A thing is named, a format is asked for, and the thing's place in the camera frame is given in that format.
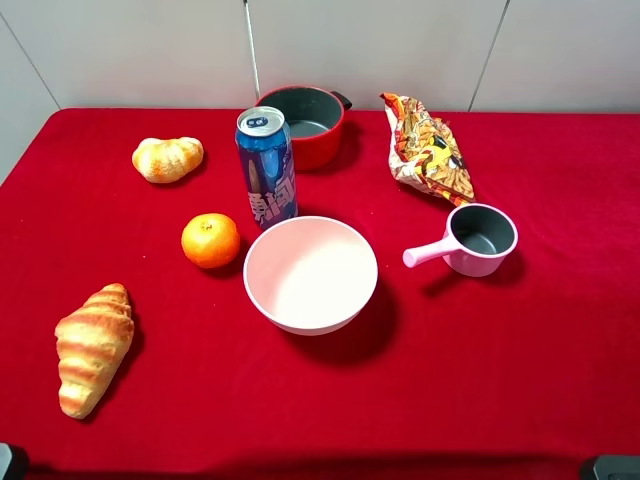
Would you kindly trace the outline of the small round croissant bread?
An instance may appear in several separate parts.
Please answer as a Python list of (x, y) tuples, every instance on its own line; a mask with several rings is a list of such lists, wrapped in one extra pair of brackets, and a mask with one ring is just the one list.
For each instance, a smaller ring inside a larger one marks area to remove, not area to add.
[(195, 170), (203, 158), (203, 145), (196, 138), (146, 138), (133, 152), (132, 164), (148, 182), (167, 184)]

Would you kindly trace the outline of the blue beverage can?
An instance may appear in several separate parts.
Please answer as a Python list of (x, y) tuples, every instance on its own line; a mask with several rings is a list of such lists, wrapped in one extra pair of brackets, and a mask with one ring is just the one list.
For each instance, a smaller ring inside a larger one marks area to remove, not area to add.
[(263, 230), (298, 214), (292, 140), (284, 114), (270, 106), (242, 112), (235, 133), (248, 199)]

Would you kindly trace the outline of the red tablecloth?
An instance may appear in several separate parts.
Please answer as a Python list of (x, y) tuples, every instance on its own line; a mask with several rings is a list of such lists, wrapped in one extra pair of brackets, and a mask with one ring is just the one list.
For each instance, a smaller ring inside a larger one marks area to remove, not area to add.
[[(372, 246), (377, 287), (318, 337), (245, 293), (241, 260), (202, 270), (181, 232), (221, 212), (258, 236), (234, 110), (65, 109), (1, 186), (1, 438), (32, 479), (575, 479), (639, 450), (639, 118), (447, 112), (477, 198), (516, 249), (474, 279), (408, 269), (450, 204), (397, 183), (382, 110), (345, 117), (339, 156), (297, 176), (299, 211)], [(148, 182), (146, 138), (201, 164)], [(135, 332), (84, 419), (62, 412), (57, 323), (104, 286)]]

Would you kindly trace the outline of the orange mandarin fruit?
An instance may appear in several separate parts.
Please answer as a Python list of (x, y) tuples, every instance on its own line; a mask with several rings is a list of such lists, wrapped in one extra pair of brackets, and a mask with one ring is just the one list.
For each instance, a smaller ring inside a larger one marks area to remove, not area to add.
[(229, 264), (237, 256), (241, 236), (236, 223), (220, 213), (201, 214), (192, 218), (181, 234), (185, 256), (204, 269)]

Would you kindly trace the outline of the large striped croissant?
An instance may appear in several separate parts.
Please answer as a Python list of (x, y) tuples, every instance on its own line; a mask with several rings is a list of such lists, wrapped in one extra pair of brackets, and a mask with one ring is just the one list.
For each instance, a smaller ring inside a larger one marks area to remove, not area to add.
[(134, 332), (128, 292), (120, 283), (104, 286), (57, 323), (63, 413), (82, 420), (93, 411), (129, 351)]

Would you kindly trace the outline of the orange snack bag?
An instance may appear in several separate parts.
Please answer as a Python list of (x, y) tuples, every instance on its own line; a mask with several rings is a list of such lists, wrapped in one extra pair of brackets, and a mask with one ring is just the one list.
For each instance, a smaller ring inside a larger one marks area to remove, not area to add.
[(415, 98), (381, 95), (390, 125), (393, 178), (455, 206), (476, 201), (469, 170), (449, 125)]

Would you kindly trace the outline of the pink bowl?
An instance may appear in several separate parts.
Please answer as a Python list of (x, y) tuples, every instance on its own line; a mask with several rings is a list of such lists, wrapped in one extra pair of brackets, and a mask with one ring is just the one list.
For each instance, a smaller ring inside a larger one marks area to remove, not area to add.
[(301, 216), (264, 231), (244, 260), (243, 282), (256, 309), (293, 334), (318, 336), (351, 322), (373, 296), (375, 253), (351, 226)]

